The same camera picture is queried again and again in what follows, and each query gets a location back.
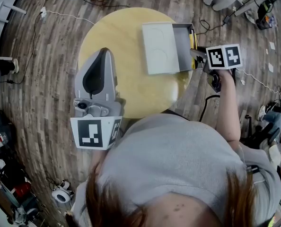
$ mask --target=white paper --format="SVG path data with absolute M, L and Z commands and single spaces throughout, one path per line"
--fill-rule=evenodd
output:
M 273 42 L 270 42 L 270 47 L 271 47 L 272 50 L 275 50 L 275 45 L 274 45 Z
M 273 66 L 269 63 L 269 71 L 273 72 Z

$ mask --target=wooden floor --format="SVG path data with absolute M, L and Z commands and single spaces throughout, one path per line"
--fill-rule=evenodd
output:
M 17 6 L 26 15 L 12 13 L 5 30 L 0 56 L 18 58 L 20 73 L 9 78 L 20 81 L 32 51 L 33 27 L 44 0 L 19 0 Z M 203 32 L 200 20 L 211 27 L 219 25 L 228 10 L 215 12 L 202 0 L 110 0 L 110 5 L 129 5 L 159 10 L 176 22 L 192 22 L 196 31 Z M 72 14 L 97 22 L 103 16 L 122 8 L 92 6 L 82 0 L 46 0 L 47 10 Z M 243 16 L 232 17 L 232 23 L 199 36 L 201 46 L 240 44 L 243 64 L 247 73 L 276 90 L 281 86 L 281 0 L 276 2 L 273 13 L 279 27 L 258 30 Z M 0 84 L 0 109 L 16 125 L 17 151 L 31 177 L 34 192 L 46 206 L 43 209 L 46 223 L 56 226 L 64 218 L 56 209 L 46 177 L 60 182 L 70 181 L 73 189 L 87 178 L 90 152 L 77 150 L 70 129 L 73 116 L 73 79 L 76 73 L 79 48 L 92 24 L 48 14 L 36 24 L 35 53 L 30 61 L 26 79 L 21 85 Z M 269 41 L 275 43 L 271 50 Z M 274 73 L 268 71 L 268 63 Z M 237 100 L 239 113 L 246 110 L 255 116 L 262 104 L 275 100 L 278 95 L 270 92 L 251 77 L 237 74 Z M 207 96 L 214 94 L 207 84 L 206 75 L 200 70 L 193 73 L 185 95 L 173 109 L 189 118 L 198 120 Z M 215 126 L 218 99 L 211 99 L 203 122 Z

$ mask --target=power strip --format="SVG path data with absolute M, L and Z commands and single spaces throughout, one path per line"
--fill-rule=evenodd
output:
M 41 9 L 42 18 L 46 17 L 46 15 L 47 15 L 46 7 L 42 7 L 42 9 Z

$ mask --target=brown hair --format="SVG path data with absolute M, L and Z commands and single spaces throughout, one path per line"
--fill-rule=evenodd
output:
M 112 183 L 105 184 L 100 191 L 96 184 L 96 167 L 91 172 L 86 187 L 86 207 L 92 227 L 142 227 L 146 221 L 146 209 L 138 207 L 132 213 L 122 209 L 116 187 Z M 248 174 L 246 182 L 241 183 L 235 173 L 227 171 L 228 200 L 225 210 L 225 227 L 254 226 L 255 189 L 252 174 Z M 69 227 L 78 227 L 72 216 L 67 219 Z

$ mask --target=desk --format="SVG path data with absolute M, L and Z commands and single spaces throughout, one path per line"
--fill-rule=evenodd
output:
M 126 100 L 125 118 L 143 118 L 168 109 L 189 84 L 191 71 L 164 75 L 147 73 L 141 25 L 165 21 L 175 23 L 152 9 L 122 9 L 98 21 L 83 41 L 79 68 L 99 49 L 107 47 L 112 51 L 118 81 L 116 90 Z

